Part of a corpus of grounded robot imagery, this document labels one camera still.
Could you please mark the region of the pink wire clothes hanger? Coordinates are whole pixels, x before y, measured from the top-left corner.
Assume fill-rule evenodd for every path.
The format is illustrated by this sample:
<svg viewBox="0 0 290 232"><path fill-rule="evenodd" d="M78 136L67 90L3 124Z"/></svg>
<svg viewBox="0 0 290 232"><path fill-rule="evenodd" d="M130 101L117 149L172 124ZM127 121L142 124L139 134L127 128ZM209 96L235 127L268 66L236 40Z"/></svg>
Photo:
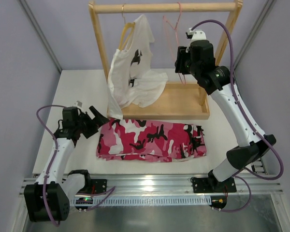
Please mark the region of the pink wire clothes hanger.
<svg viewBox="0 0 290 232"><path fill-rule="evenodd" d="M167 41L167 45L169 47L170 55L171 55L171 58L172 58L173 62L176 61L175 52L177 50L177 47L179 46L178 27L179 27L181 15L182 15L181 3L177 2L177 4L179 6L179 14L178 14L178 18L177 18L175 24L172 24L171 21L167 18L166 15L164 15L162 17L164 35L165 35L165 39Z"/></svg>

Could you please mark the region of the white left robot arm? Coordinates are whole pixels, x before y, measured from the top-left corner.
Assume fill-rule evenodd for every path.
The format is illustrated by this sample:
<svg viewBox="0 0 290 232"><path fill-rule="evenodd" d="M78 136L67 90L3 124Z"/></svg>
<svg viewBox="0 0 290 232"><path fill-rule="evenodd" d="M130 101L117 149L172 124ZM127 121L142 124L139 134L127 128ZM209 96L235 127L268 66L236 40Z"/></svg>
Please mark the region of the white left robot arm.
<svg viewBox="0 0 290 232"><path fill-rule="evenodd" d="M55 132L45 123L42 124L51 135L53 144L41 174L33 184L26 185L24 189L30 221L50 221L58 227L67 219L75 195L93 196L92 179L88 170L72 170L64 177L67 162L80 137L90 138L109 122L94 106L90 106L89 111L93 116L79 106L63 106L62 118L58 120Z"/></svg>

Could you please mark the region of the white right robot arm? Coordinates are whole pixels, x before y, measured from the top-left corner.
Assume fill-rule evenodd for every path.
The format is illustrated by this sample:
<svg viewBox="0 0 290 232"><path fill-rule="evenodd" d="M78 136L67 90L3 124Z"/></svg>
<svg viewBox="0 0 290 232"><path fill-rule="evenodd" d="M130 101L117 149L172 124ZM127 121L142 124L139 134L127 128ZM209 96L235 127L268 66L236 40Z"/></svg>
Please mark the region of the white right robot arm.
<svg viewBox="0 0 290 232"><path fill-rule="evenodd" d="M187 47L180 46L175 72L191 74L197 80L198 85L218 104L236 137L237 147L227 151L225 160L208 174L209 186L218 191L234 174L265 155L276 143L276 138L255 125L230 70L215 64L213 49L213 45L205 39L194 40Z"/></svg>

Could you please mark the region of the pink camouflage trousers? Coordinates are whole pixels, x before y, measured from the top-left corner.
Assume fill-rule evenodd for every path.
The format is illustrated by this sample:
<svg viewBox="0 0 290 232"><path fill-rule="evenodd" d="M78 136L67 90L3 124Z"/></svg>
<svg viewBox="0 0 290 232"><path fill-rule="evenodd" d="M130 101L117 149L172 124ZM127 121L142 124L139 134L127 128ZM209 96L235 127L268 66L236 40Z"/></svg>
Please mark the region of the pink camouflage trousers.
<svg viewBox="0 0 290 232"><path fill-rule="evenodd" d="M106 161L187 161L206 156L203 129L195 124L112 118L103 125L96 156Z"/></svg>

